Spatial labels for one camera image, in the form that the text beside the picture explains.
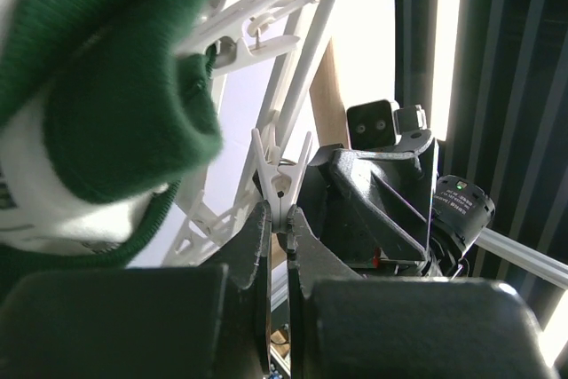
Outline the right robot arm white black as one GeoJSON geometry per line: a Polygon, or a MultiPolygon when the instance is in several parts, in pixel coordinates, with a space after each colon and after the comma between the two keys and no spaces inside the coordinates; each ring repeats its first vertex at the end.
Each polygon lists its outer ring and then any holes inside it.
{"type": "Polygon", "coordinates": [[[464,275],[495,205],[472,182],[439,176],[426,130],[396,145],[322,146],[297,199],[315,237],[364,277],[464,275]]]}

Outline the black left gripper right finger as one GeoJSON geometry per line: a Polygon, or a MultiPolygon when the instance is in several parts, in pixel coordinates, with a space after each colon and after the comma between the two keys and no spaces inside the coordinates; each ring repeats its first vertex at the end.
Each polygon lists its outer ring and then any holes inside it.
{"type": "Polygon", "coordinates": [[[364,279],[287,217],[295,378],[555,378],[540,327],[507,283],[364,279]]]}

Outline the white plastic clip hanger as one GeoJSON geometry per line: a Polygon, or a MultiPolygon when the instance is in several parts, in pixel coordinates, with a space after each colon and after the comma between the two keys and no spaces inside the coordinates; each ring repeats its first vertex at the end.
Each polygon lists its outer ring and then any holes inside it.
{"type": "Polygon", "coordinates": [[[244,225],[261,195],[253,129],[284,154],[298,154],[309,126],[298,116],[317,68],[331,40],[337,0],[319,0],[296,10],[274,34],[300,36],[295,50],[219,77],[212,93],[220,111],[227,147],[198,180],[180,186],[175,211],[182,218],[162,263],[199,265],[225,245],[244,225]]]}

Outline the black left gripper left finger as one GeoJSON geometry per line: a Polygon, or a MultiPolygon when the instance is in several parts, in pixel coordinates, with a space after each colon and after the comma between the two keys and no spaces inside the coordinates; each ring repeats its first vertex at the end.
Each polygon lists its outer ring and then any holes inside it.
{"type": "Polygon", "coordinates": [[[1,308],[4,378],[260,378],[269,370],[272,213],[197,267],[45,272],[1,308]]]}

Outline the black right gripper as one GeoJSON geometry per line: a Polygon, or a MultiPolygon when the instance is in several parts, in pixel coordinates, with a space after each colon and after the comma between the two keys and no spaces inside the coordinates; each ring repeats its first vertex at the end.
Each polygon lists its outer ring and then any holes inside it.
{"type": "Polygon", "coordinates": [[[315,237],[359,275],[437,277],[437,158],[430,134],[405,134],[371,151],[322,146],[307,165],[297,205],[315,237]]]}

